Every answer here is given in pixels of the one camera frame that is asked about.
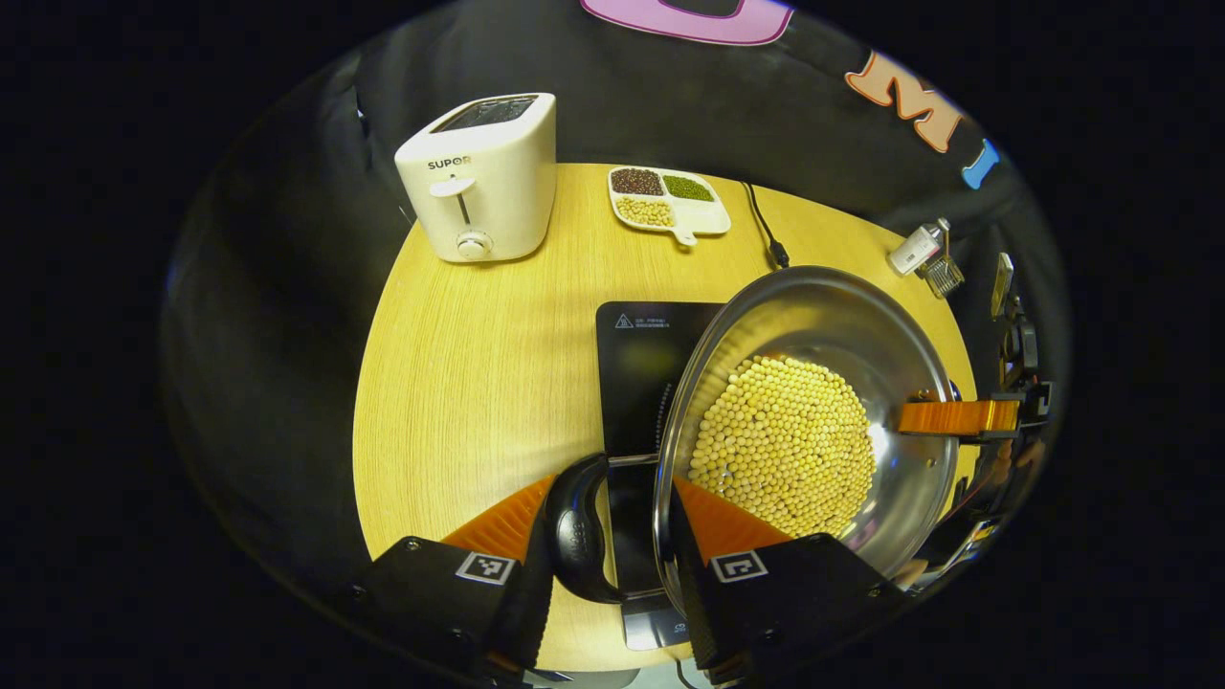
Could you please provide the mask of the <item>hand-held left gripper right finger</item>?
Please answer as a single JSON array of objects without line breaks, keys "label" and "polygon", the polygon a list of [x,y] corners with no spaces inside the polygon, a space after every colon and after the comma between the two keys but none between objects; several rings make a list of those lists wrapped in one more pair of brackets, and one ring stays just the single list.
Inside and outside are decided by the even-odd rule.
[{"label": "hand-held left gripper right finger", "polygon": [[793,538],[685,478],[670,506],[693,658],[715,685],[796,676],[910,606],[831,535]]}]

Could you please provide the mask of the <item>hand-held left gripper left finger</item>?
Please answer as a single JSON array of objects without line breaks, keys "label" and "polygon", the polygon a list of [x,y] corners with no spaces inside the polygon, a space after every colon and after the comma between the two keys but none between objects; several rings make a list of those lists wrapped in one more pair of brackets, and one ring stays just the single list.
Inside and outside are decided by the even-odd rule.
[{"label": "hand-held left gripper left finger", "polygon": [[533,481],[440,538],[408,536],[349,586],[365,631],[473,683],[521,683],[537,666],[554,574]]}]

